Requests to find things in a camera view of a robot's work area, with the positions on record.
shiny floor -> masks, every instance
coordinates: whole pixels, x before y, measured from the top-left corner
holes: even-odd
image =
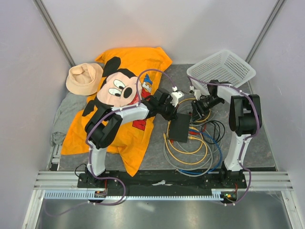
[[[50,214],[84,200],[44,200]],[[280,193],[248,193],[239,204],[209,201],[136,201],[117,206],[85,204],[59,217],[42,210],[37,229],[291,229]]]
[[[171,65],[166,72],[173,78],[175,83],[178,86],[179,90],[188,92],[189,91],[189,81],[186,77],[186,70],[191,66],[191,64],[179,64],[179,65]],[[161,79],[160,87],[171,91],[171,84],[169,80],[164,76]],[[244,92],[250,93],[248,84],[244,84],[240,87]],[[221,149],[226,157],[230,142],[231,142],[231,130],[228,124],[228,116],[229,116],[229,104],[219,104],[214,109],[215,116],[214,120],[219,120],[223,122],[226,128],[226,134],[221,143]],[[154,120],[154,129],[152,131],[152,136],[150,139],[150,143],[144,159],[142,161],[140,169],[173,169],[173,167],[165,160],[163,155],[163,133],[166,131],[167,122],[160,116],[157,115]],[[199,142],[197,141],[189,141],[187,144],[182,144],[182,146],[189,151],[193,151],[198,148]],[[192,155],[182,155],[177,153],[176,156],[185,162],[193,163],[198,161],[198,157]],[[182,165],[181,163],[175,161],[171,156],[169,156],[171,162],[177,166],[182,166],[185,169],[193,168],[193,166]],[[219,160],[219,154],[215,153],[214,155],[214,163],[213,166],[217,164]],[[61,171],[73,171],[78,165],[81,163],[88,162],[88,154],[79,154],[79,155],[69,155],[69,156],[61,156],[59,170]],[[275,163],[273,160],[273,156],[270,150],[270,146],[268,144],[268,140],[266,137],[266,133],[264,128],[261,129],[260,134],[251,140],[247,154],[244,159],[244,165],[246,167],[274,167]],[[107,154],[106,157],[106,169],[107,170],[124,170],[124,164],[120,155],[116,154]]]

cartoon eye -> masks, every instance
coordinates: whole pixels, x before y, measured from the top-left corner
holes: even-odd
[[[109,88],[108,92],[112,95],[117,96],[117,97],[121,96],[121,92],[116,88]]]
[[[122,89],[122,90],[125,88],[125,84],[123,84],[122,81],[114,80],[114,81],[113,81],[113,84],[114,84],[117,88],[120,88],[120,89]]]

blue cable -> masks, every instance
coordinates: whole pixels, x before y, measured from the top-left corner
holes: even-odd
[[[206,133],[203,133],[203,132],[197,131],[197,130],[193,130],[193,129],[189,129],[189,130],[192,131],[192,132],[201,133],[201,134],[203,134],[204,136],[207,136],[209,139],[211,139],[211,140],[214,142],[214,144],[215,144],[216,147],[218,148],[219,154],[220,154],[219,161],[218,161],[217,165],[216,165],[214,168],[212,168],[209,172],[214,171],[215,169],[218,168],[218,166],[219,166],[219,165],[221,164],[221,162],[223,161],[223,154],[222,154],[222,152],[221,152],[221,149],[220,149],[218,143],[214,140],[214,138],[212,138],[211,136],[209,136],[209,135],[206,134]],[[201,173],[195,173],[195,172],[186,171],[186,170],[183,170],[183,169],[179,169],[179,171],[184,172],[184,173],[188,173],[188,174],[191,174],[191,175],[199,175],[199,174],[201,174]]]

cartoon nose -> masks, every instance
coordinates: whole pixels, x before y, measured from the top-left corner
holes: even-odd
[[[132,94],[132,89],[127,87],[124,91],[124,98],[127,99]]]

orange towel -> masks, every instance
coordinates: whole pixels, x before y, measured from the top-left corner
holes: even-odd
[[[98,92],[88,97],[85,112],[79,111],[76,114],[63,142],[63,155],[88,153],[84,128],[97,110],[93,102],[95,96],[102,103],[116,107],[137,103],[137,76],[150,68],[165,71],[172,64],[172,60],[160,47],[112,49],[102,53],[96,61],[105,64]],[[141,76],[139,91],[142,98],[155,93],[161,75],[151,71]],[[107,152],[121,155],[126,171],[131,176],[136,174],[143,160],[153,130],[153,120],[154,117],[122,125],[115,140],[107,148]]]

